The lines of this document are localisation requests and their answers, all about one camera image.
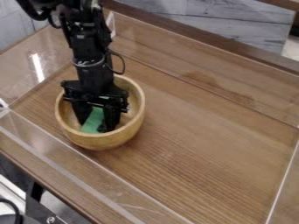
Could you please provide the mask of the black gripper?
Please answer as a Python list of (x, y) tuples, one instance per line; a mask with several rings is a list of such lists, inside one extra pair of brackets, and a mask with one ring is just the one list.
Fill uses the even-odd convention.
[(62, 99), (70, 103), (80, 125), (86, 121), (92, 108), (102, 108), (104, 118), (97, 131), (109, 132), (116, 128), (120, 114), (126, 112), (128, 107), (128, 92), (114, 83), (117, 73), (113, 71), (112, 59), (73, 59), (72, 64), (78, 78), (60, 83)]

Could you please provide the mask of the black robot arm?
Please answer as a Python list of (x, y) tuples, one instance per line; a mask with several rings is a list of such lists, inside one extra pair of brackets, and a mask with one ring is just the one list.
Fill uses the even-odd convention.
[(60, 83), (62, 100), (70, 103), (77, 121), (85, 124), (96, 108), (101, 109), (96, 130), (112, 131), (120, 115), (128, 111), (128, 92), (114, 83), (110, 30), (100, 0), (14, 0), (35, 21), (46, 21), (62, 31), (72, 50), (77, 79)]

